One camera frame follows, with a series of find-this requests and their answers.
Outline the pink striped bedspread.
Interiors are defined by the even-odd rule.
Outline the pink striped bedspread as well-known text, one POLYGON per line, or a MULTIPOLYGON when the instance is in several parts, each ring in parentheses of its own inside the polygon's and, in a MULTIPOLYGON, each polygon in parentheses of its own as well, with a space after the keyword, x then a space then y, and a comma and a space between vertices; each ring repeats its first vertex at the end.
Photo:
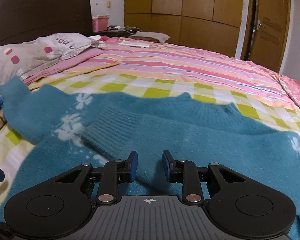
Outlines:
POLYGON ((300 83, 251 61, 169 43, 130 38, 102 39, 105 48, 101 54, 89 49, 27 78, 26 83, 64 70, 75 73, 110 65, 109 72, 221 87, 252 96, 269 106, 300 112, 300 83), (119 45, 124 40, 148 43, 150 47, 119 45))

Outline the grey cushion on nightstand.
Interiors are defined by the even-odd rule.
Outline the grey cushion on nightstand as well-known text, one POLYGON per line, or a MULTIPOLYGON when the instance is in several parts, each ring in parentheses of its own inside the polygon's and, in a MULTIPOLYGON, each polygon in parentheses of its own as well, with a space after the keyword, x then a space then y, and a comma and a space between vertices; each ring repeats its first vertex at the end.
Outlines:
POLYGON ((146 41, 154 41, 157 43, 165 43, 171 37, 165 33, 155 33, 155 32, 140 32, 137 31, 136 34, 132 35, 131 38, 136 38, 146 41))

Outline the pink plastic basket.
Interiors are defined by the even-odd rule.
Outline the pink plastic basket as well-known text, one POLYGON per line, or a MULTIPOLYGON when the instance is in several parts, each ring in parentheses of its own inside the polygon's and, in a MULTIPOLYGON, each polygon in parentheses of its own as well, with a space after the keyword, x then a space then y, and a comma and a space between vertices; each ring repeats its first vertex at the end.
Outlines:
POLYGON ((97 15, 92 18, 93 32, 106 31, 108 29, 109 15, 97 15))

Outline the dark wooden headboard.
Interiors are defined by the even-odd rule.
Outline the dark wooden headboard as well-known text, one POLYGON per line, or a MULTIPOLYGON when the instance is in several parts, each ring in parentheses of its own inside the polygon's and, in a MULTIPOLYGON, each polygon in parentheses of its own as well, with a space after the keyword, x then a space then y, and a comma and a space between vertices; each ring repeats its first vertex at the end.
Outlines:
POLYGON ((90 0, 0 0, 0 46, 92 32, 90 0))

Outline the white paper box on bed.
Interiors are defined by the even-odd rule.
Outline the white paper box on bed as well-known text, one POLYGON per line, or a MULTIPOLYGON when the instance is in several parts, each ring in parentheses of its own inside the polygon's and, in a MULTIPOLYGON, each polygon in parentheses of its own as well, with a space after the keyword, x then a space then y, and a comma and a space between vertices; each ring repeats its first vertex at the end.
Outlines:
POLYGON ((150 44, 143 43, 143 42, 132 42, 132 41, 122 41, 119 43, 121 46, 130 46, 130 47, 137 47, 137 48, 149 48, 150 44))

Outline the brown wooden wardrobe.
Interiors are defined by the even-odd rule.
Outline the brown wooden wardrobe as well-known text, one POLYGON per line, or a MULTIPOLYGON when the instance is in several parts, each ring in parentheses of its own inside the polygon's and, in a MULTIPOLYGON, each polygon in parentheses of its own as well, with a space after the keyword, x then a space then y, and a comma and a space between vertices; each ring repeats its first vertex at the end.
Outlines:
POLYGON ((124 24, 168 42, 234 57, 243 0, 125 0, 124 24))

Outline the grey pillow with pink dots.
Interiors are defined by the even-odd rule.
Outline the grey pillow with pink dots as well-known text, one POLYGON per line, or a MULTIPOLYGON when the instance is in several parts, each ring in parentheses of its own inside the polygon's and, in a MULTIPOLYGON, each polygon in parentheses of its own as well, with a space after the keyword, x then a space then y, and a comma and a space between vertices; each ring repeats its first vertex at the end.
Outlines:
POLYGON ((0 86, 14 76, 25 80, 42 69, 98 45, 97 40, 78 33, 58 33, 0 46, 0 86))

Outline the brown wooden door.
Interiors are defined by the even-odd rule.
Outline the brown wooden door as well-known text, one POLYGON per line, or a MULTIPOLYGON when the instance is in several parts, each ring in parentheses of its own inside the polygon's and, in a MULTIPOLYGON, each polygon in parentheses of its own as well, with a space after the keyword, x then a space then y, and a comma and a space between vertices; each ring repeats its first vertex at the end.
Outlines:
POLYGON ((257 0, 249 60, 279 72, 290 20, 290 0, 257 0))

